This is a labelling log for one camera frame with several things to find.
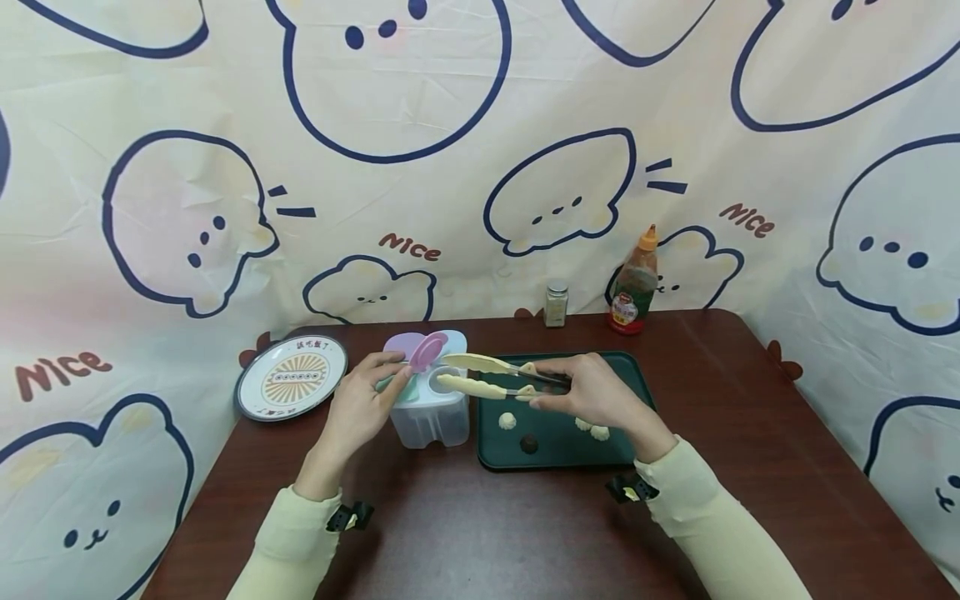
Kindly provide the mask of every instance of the hand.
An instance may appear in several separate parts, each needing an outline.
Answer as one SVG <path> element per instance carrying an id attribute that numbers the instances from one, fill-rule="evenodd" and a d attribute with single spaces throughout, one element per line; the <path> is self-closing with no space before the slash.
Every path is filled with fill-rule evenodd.
<path id="1" fill-rule="evenodd" d="M 555 358 L 534 366 L 538 372 L 569 375 L 573 385 L 569 394 L 537 396 L 530 402 L 533 408 L 567 413 L 594 425 L 622 429 L 642 463 L 657 461 L 677 445 L 677 439 L 660 416 L 636 397 L 599 355 Z"/>
<path id="2" fill-rule="evenodd" d="M 375 352 L 344 377 L 330 402 L 320 439 L 310 449 L 294 484 L 309 500 L 336 495 L 347 460 L 383 428 L 396 397 L 410 381 L 410 367 L 399 364 L 403 352 Z M 374 386 L 392 376 L 378 392 Z"/>

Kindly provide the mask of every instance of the white plate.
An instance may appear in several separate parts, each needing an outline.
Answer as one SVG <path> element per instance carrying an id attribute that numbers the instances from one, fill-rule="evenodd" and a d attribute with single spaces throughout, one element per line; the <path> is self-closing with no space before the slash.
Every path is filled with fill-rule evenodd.
<path id="1" fill-rule="evenodd" d="M 237 406 L 253 420 L 287 420 L 320 406 L 347 372 L 347 352 L 323 335 L 291 338 L 257 356 L 240 375 Z"/>

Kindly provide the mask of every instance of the cream sleeve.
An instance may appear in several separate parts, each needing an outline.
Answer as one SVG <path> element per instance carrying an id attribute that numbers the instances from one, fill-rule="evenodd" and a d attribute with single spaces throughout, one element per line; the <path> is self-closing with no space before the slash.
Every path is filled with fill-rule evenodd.
<path id="1" fill-rule="evenodd" d="M 312 600 L 337 551 L 326 524 L 339 508 L 339 493 L 312 502 L 280 490 L 227 600 Z"/>
<path id="2" fill-rule="evenodd" d="M 783 552 L 730 495 L 707 462 L 679 441 L 652 465 L 634 463 L 660 491 L 647 502 L 653 520 L 690 559 L 712 600 L 808 600 Z"/>

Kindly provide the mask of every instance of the person's left hand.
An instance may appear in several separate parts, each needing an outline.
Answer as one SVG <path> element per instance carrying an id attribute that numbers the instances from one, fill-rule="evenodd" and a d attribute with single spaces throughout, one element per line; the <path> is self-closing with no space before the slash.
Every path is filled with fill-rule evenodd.
<path id="1" fill-rule="evenodd" d="M 347 460 L 383 428 L 390 410 L 410 381 L 403 352 L 375 352 L 344 377 L 330 402 L 326 426 L 307 453 L 294 491 L 307 499 L 333 497 Z M 392 376 L 382 392 L 375 386 Z"/>

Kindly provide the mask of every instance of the plastic container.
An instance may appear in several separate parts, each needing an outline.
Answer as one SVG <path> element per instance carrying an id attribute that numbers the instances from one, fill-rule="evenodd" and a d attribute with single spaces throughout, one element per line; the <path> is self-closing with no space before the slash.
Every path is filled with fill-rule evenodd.
<path id="1" fill-rule="evenodd" d="M 657 227 L 651 225 L 623 263 L 611 292 L 607 324 L 621 335 L 637 335 L 657 291 Z"/>
<path id="2" fill-rule="evenodd" d="M 460 331 L 444 329 L 446 342 L 427 370 L 415 374 L 407 387 L 396 399 L 390 420 L 400 436 L 400 443 L 419 450 L 431 442 L 439 441 L 445 446 L 460 445 L 470 435 L 470 411 L 468 398 L 462 392 L 448 390 L 437 381 L 442 373 L 467 376 L 467 370 L 442 365 L 439 359 L 445 354 L 460 354 L 467 351 L 467 338 Z M 418 353 L 427 336 L 420 333 L 395 335 L 384 346 L 385 350 L 400 350 L 408 357 Z M 381 381 L 382 390 L 390 380 Z"/>
<path id="3" fill-rule="evenodd" d="M 425 386 L 429 393 L 421 392 L 413 400 L 398 402 L 390 412 L 390 420 L 405 447 L 419 450 L 434 441 L 445 446 L 467 441 L 470 435 L 468 398 L 437 382 L 437 375 L 445 372 L 467 376 L 466 370 L 452 367 L 437 367 L 418 375 L 418 387 L 422 390 Z"/>

